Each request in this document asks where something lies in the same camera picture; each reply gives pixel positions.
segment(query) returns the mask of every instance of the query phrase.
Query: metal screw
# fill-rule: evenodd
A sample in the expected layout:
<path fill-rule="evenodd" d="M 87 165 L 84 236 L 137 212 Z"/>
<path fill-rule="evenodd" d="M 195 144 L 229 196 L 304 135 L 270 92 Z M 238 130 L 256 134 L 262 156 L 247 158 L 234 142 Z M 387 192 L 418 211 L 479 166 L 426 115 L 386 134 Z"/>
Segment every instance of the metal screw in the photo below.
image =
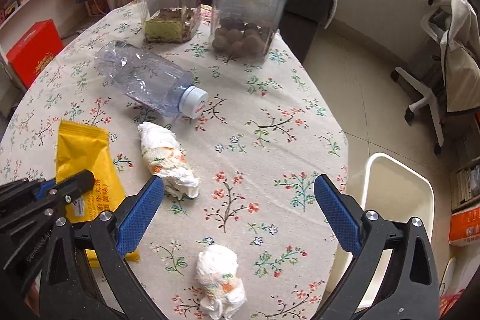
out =
<path fill-rule="evenodd" d="M 64 226 L 66 222 L 67 222 L 67 219 L 65 217 L 60 217 L 60 218 L 57 219 L 55 224 L 57 226 Z"/>
<path fill-rule="evenodd" d="M 108 221 L 111 218 L 112 218 L 112 213 L 109 211 L 103 211 L 100 213 L 100 220 L 102 221 Z"/>
<path fill-rule="evenodd" d="M 412 224 L 415 226 L 422 226 L 422 221 L 418 217 L 412 218 Z"/>
<path fill-rule="evenodd" d="M 365 215 L 369 220 L 378 220 L 378 213 L 376 211 L 367 211 Z"/>

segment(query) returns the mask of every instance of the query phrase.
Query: yellow snack package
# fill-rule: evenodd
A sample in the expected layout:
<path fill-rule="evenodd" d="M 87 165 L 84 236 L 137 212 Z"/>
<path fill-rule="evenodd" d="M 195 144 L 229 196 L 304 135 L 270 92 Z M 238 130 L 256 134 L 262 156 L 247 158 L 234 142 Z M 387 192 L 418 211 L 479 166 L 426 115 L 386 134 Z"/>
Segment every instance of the yellow snack package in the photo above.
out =
<path fill-rule="evenodd" d="M 114 211 L 125 199 L 125 192 L 110 157 L 109 133 L 105 129 L 60 122 L 57 148 L 57 183 L 81 170 L 90 170 L 94 188 L 66 206 L 67 218 L 72 223 L 90 221 L 104 210 Z M 90 266 L 99 267 L 95 251 L 87 250 Z M 138 251 L 125 256 L 126 260 L 138 262 Z"/>

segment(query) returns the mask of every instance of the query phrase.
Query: crumpled tissue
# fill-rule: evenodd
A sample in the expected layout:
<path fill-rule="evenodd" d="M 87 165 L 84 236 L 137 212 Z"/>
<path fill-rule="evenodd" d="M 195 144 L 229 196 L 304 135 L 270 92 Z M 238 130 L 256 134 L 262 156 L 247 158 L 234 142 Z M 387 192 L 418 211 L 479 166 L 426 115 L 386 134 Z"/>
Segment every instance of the crumpled tissue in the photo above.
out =
<path fill-rule="evenodd" d="M 200 181 L 188 164 L 175 134 L 151 122 L 138 126 L 142 138 L 142 157 L 150 172 L 163 179 L 164 189 L 179 199 L 198 197 Z"/>
<path fill-rule="evenodd" d="M 197 279 L 205 291 L 200 308 L 213 320 L 231 320 L 247 300 L 237 268 L 237 254 L 225 246 L 213 244 L 198 254 Z"/>

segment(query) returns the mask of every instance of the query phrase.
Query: white sticker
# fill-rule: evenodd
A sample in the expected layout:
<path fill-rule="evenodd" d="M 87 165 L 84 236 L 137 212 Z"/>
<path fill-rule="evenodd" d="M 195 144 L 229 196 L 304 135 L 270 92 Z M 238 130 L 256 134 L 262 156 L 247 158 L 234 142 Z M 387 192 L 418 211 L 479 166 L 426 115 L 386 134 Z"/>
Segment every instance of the white sticker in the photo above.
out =
<path fill-rule="evenodd" d="M 83 202 L 83 197 L 76 199 L 72 202 L 73 204 L 73 211 L 75 212 L 75 216 L 83 217 L 85 216 L 85 202 Z"/>

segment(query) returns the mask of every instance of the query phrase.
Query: floral tablecloth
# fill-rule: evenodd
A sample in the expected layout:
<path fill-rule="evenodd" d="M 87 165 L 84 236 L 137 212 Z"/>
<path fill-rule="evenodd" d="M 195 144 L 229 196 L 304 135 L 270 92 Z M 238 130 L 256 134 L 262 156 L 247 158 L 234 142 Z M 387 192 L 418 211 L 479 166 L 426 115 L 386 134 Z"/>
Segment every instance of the floral tablecloth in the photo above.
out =
<path fill-rule="evenodd" d="M 325 101 L 280 35 L 263 64 L 214 55 L 210 11 L 184 44 L 148 45 L 136 4 L 117 9 L 72 41 L 40 74 L 0 144 L 0 183 L 55 175 L 62 118 L 110 132 L 110 153 L 127 195 L 150 177 L 137 125 L 159 114 L 121 95 L 95 67 L 110 40 L 160 53 L 210 94 L 197 120 L 173 132 L 201 179 L 195 200 L 166 197 L 131 267 L 170 319 L 204 318 L 195 281 L 198 252 L 218 243 L 238 254 L 248 301 L 237 319 L 310 318 L 320 302 L 337 240 L 314 200 L 313 180 L 347 182 L 347 141 Z M 107 303 L 118 307 L 100 269 Z"/>

